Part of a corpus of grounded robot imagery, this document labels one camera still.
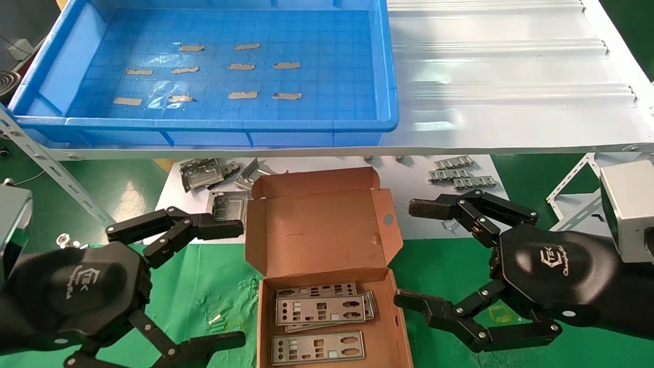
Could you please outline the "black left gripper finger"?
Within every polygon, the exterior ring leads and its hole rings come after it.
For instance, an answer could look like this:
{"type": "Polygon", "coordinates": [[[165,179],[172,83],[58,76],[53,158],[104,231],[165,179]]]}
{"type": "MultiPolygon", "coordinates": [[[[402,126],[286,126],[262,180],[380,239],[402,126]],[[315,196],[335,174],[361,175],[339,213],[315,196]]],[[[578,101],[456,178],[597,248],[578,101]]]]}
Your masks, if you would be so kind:
{"type": "MultiPolygon", "coordinates": [[[[152,367],[206,367],[215,353],[238,349],[246,343],[245,333],[236,331],[191,338],[174,344],[142,310],[131,313],[128,321],[159,351],[160,356],[152,367]]],[[[100,343],[88,340],[79,350],[68,356],[64,367],[122,367],[96,358],[100,349],[100,343]]]]}
{"type": "Polygon", "coordinates": [[[191,241],[237,238],[244,233],[241,220],[217,220],[210,213],[189,214],[171,206],[106,228],[107,239],[135,244],[150,236],[158,238],[143,250],[143,259],[157,269],[191,241]]]}

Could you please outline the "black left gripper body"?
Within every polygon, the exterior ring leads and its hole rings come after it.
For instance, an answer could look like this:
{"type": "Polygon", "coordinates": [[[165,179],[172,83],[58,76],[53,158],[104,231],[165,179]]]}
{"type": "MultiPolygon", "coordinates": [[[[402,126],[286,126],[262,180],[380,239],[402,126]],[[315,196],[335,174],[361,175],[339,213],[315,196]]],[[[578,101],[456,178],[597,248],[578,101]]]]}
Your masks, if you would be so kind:
{"type": "Polygon", "coordinates": [[[133,329],[129,316],[151,289],[148,265],[118,242],[23,255],[2,288],[2,354],[109,347],[133,329]]]}

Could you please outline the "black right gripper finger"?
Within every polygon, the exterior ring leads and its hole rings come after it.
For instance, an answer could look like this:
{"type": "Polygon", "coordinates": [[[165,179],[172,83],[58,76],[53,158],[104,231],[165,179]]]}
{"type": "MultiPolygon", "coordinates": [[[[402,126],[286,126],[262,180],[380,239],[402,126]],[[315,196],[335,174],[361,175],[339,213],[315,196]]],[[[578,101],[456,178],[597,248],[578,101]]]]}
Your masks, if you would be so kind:
{"type": "Polygon", "coordinates": [[[434,200],[413,199],[409,203],[412,217],[440,221],[455,220],[486,248],[497,247],[500,229],[492,220],[514,227],[536,225],[538,212],[481,190],[462,195],[439,195],[434,200]]]}
{"type": "Polygon", "coordinates": [[[420,312],[429,328],[455,335],[474,353],[529,349],[551,344],[563,332],[553,319],[529,309],[529,324],[485,328],[474,320],[505,295],[507,287],[493,280],[455,304],[449,300],[405,289],[397,289],[394,304],[405,310],[420,312]]]}

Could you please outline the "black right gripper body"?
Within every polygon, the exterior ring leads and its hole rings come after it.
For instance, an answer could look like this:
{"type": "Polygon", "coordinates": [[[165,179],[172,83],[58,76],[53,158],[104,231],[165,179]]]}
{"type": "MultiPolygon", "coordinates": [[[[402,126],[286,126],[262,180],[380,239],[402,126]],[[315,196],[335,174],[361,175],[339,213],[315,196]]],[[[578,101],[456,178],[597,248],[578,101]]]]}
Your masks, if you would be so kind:
{"type": "Polygon", "coordinates": [[[520,224],[501,233],[489,265],[522,317],[652,339],[652,264],[623,262],[612,238],[520,224]]]}

